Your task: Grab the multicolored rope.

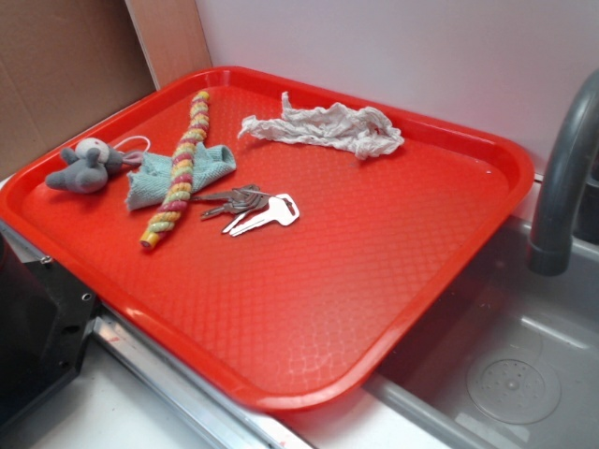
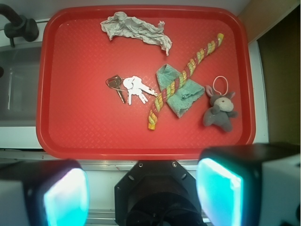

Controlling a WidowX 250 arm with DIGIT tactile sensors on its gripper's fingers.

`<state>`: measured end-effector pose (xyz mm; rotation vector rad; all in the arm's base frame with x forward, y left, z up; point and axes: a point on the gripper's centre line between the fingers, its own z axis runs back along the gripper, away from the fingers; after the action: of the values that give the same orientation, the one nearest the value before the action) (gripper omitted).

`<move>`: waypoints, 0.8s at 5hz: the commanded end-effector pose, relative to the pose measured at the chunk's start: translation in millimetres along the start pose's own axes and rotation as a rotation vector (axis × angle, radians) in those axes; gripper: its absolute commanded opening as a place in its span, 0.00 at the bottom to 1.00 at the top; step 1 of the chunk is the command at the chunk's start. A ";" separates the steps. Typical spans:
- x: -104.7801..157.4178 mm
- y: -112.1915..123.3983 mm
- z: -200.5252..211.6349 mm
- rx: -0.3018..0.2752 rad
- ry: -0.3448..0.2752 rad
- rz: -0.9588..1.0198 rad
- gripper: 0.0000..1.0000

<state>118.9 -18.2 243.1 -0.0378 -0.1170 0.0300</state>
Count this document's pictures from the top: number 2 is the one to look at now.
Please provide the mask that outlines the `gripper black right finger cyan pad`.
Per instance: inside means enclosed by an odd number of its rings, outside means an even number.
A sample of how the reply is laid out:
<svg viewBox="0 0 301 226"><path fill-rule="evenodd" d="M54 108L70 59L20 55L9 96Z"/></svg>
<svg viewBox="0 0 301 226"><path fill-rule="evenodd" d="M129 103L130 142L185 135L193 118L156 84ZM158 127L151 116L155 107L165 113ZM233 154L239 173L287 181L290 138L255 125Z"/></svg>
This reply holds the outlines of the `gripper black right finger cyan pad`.
<svg viewBox="0 0 301 226"><path fill-rule="evenodd" d="M204 149L196 186L214 226L298 226L301 148L257 143Z"/></svg>

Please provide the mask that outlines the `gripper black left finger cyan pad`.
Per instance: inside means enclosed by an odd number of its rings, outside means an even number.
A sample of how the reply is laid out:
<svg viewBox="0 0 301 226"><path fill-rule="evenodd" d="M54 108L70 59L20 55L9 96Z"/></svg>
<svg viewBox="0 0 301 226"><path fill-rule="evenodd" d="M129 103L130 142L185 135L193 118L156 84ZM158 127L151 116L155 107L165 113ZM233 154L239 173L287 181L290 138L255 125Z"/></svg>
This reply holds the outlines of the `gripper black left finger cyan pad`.
<svg viewBox="0 0 301 226"><path fill-rule="evenodd" d="M88 209L88 178L78 161L1 163L2 226L83 226Z"/></svg>

